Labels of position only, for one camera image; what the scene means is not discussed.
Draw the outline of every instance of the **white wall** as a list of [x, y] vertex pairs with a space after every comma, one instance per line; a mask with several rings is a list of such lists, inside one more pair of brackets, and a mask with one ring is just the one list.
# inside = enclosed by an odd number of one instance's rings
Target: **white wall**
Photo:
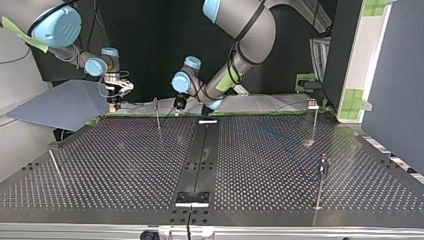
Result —
[[[363, 100], [368, 100], [391, 8], [392, 6], [388, 5], [382, 16], [360, 18], [338, 109], [342, 109], [347, 89], [363, 89]], [[356, 120], [339, 119], [339, 121], [362, 123], [364, 112], [361, 111], [360, 117]]]
[[[14, 34], [0, 28], [0, 63], [20, 58], [28, 47]], [[4, 116], [9, 110], [48, 90], [34, 57], [0, 64], [0, 182], [28, 162], [41, 156], [54, 141], [52, 129], [13, 121]]]

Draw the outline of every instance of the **perforated metal table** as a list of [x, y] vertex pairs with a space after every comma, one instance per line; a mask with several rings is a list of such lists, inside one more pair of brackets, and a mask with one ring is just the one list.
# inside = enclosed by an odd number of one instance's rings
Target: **perforated metal table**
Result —
[[[312, 115], [198, 120], [83, 129], [52, 152], [59, 170], [46, 154], [0, 184], [0, 222], [424, 228], [424, 186], [331, 117], [315, 129]], [[181, 192], [209, 206], [178, 208]]]

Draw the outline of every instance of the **gray robot arm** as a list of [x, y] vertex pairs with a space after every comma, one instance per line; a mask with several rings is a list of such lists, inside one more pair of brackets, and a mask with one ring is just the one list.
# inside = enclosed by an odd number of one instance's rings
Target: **gray robot arm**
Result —
[[183, 68], [172, 80], [174, 89], [216, 110], [225, 93], [253, 66], [262, 64], [274, 46], [275, 20], [264, 3], [258, 0], [206, 0], [204, 14], [235, 39], [232, 56], [208, 84], [197, 78], [201, 61], [195, 57], [186, 58]]
[[119, 52], [103, 48], [101, 55], [82, 51], [73, 43], [81, 32], [82, 20], [71, 7], [74, 1], [62, 0], [0, 0], [0, 17], [6, 17], [22, 31], [49, 47], [64, 62], [84, 68], [92, 76], [102, 76], [109, 92], [111, 111], [119, 108], [122, 97], [134, 85], [121, 79]]

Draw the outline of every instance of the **gray panel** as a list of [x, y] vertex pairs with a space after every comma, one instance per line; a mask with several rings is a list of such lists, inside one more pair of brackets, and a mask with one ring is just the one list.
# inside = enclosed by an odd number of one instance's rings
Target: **gray panel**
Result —
[[[1, 183], [0, 222], [424, 228], [422, 184], [334, 118], [316, 129], [313, 118], [171, 118], [161, 130], [155, 118], [106, 119], [55, 151], [60, 172], [43, 156]], [[176, 209], [185, 185], [210, 192], [209, 208]]]
[[363, 129], [417, 171], [424, 173], [424, 1], [393, 4]]
[[0, 185], [0, 221], [168, 224], [196, 123], [103, 120], [55, 153], [60, 172], [45, 159]]
[[424, 186], [332, 118], [320, 116], [315, 132], [313, 115], [219, 124], [208, 225], [313, 226], [325, 153], [331, 167], [316, 226], [424, 227]]
[[7, 115], [25, 122], [77, 131], [108, 110], [108, 103], [100, 96], [97, 82], [71, 80], [20, 105]]
[[331, 103], [340, 103], [352, 54], [363, 0], [339, 0], [324, 76], [324, 87]]

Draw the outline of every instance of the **blue joint cap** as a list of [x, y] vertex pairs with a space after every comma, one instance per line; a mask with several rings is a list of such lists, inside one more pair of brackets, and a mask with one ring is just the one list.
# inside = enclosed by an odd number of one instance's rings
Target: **blue joint cap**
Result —
[[205, 3], [203, 4], [203, 13], [213, 23], [216, 23], [216, 20], [218, 19], [220, 5], [221, 0], [205, 0]]
[[197, 57], [188, 56], [184, 61], [184, 65], [187, 65], [196, 70], [200, 70], [200, 68], [202, 67], [202, 61], [200, 61], [200, 59], [198, 59]]
[[107, 63], [100, 58], [90, 58], [85, 63], [85, 71], [93, 77], [103, 76], [107, 72]]
[[178, 93], [188, 93], [191, 86], [190, 76], [184, 72], [177, 72], [177, 74], [175, 74], [174, 78], [172, 79], [171, 84], [175, 91]]
[[102, 54], [112, 57], [119, 57], [119, 51], [116, 48], [102, 48]]
[[39, 23], [31, 35], [49, 47], [65, 48], [77, 40], [81, 32], [81, 23], [82, 20], [79, 13], [74, 8], [66, 6]]
[[221, 104], [222, 104], [222, 100], [218, 100], [218, 101], [215, 101], [214, 103], [210, 104], [208, 106], [208, 108], [210, 108], [212, 110], [216, 110], [216, 109], [219, 108], [219, 106], [221, 106]]

